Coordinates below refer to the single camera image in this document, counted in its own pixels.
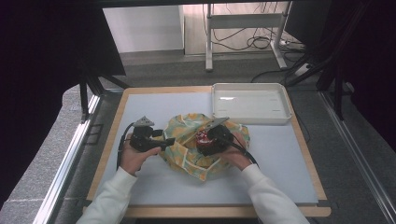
wooden frame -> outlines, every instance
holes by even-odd
[[[102,179],[106,164],[113,147],[117,130],[120,125],[120,120],[125,108],[125,104],[130,94],[150,94],[150,93],[175,93],[175,92],[211,92],[211,86],[191,86],[191,87],[159,87],[159,88],[131,88],[126,89],[121,97],[120,105],[114,118],[113,124],[110,129],[110,133],[106,140],[105,148],[102,153],[102,157],[99,161],[99,165],[96,169],[95,176],[92,181],[90,191],[87,196],[88,201],[92,201],[93,197],[99,187]],[[295,117],[294,113],[291,118],[291,124],[297,137],[297,141],[300,145],[308,172],[311,176],[314,189],[318,195],[318,200],[327,201],[326,194],[321,185],[318,177],[315,164],[312,161],[308,147],[305,143],[303,133],[300,129],[300,125]],[[306,217],[327,217],[332,212],[329,206],[317,206],[317,205],[304,205],[298,206]],[[126,217],[235,217],[235,218],[249,218],[257,217],[257,214],[251,205],[244,206],[129,206]]]

wall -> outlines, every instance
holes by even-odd
[[[184,49],[180,6],[105,8],[119,53]]]

white tray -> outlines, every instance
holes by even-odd
[[[218,83],[212,87],[213,117],[242,124],[285,124],[291,110],[277,83]]]

person's left hand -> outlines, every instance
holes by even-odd
[[[140,170],[143,162],[150,156],[156,155],[161,151],[160,147],[152,148],[146,152],[139,152],[129,144],[132,137],[131,133],[128,133],[127,140],[124,142],[121,165],[120,167],[128,172],[130,175],[135,175],[136,171]]]

patterned fabric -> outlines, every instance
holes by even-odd
[[[195,134],[201,131],[212,119],[203,114],[178,115],[169,120],[168,126],[163,131],[164,138],[176,138],[173,146],[161,152],[161,157],[169,166],[177,171],[186,172],[205,181],[209,175],[221,172],[228,168],[228,162],[216,156],[205,157],[198,152]],[[230,121],[223,123],[231,133],[240,132],[247,148],[249,143],[248,128]]]

